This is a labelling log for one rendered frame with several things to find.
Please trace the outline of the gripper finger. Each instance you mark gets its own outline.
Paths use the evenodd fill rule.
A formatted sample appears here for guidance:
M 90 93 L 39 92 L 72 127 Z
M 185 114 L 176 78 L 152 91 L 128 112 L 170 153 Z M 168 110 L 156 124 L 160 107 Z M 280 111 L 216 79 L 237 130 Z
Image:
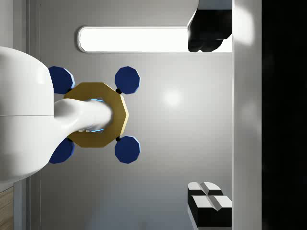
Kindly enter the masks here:
M 214 183 L 188 183 L 188 214 L 194 230 L 232 230 L 232 201 Z
M 197 9 L 188 25 L 189 52 L 212 52 L 232 34 L 232 10 Z

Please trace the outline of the drone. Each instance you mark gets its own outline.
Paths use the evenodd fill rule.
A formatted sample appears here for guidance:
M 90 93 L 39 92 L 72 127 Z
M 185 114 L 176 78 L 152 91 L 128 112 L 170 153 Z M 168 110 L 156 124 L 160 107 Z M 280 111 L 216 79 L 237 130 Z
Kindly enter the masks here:
M 62 163 L 73 155 L 74 145 L 101 148 L 116 141 L 115 156 L 121 163 L 137 160 L 141 145 L 132 136 L 123 136 L 129 113 L 123 94 L 135 93 L 141 82 L 136 69 L 121 67 L 115 74 L 116 89 L 102 82 L 74 85 L 65 68 L 49 69 L 54 93 L 64 98 L 54 103 L 54 118 L 62 123 L 65 139 L 54 150 L 49 162 Z

